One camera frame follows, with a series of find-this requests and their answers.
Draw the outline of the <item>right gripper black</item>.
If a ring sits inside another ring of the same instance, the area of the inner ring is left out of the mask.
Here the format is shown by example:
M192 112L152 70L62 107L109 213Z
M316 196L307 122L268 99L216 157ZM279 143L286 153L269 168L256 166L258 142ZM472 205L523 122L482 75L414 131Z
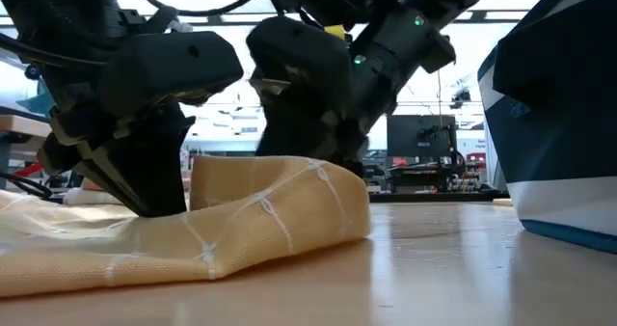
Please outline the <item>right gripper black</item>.
M271 104L264 108L266 126L255 155L331 158L363 177L370 128L393 110L401 89L419 68L432 73L455 60L449 38L431 25L384 24L355 50L352 105L344 121L337 125L332 111L314 117L295 106Z

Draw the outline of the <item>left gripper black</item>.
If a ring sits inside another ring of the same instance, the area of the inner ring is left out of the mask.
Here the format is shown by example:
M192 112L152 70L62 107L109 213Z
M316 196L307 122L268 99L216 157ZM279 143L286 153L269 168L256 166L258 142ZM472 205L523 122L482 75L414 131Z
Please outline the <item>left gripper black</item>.
M77 170L140 217L186 210L179 150L195 119L176 101L148 113L139 101L103 98L50 112L38 152L48 173Z

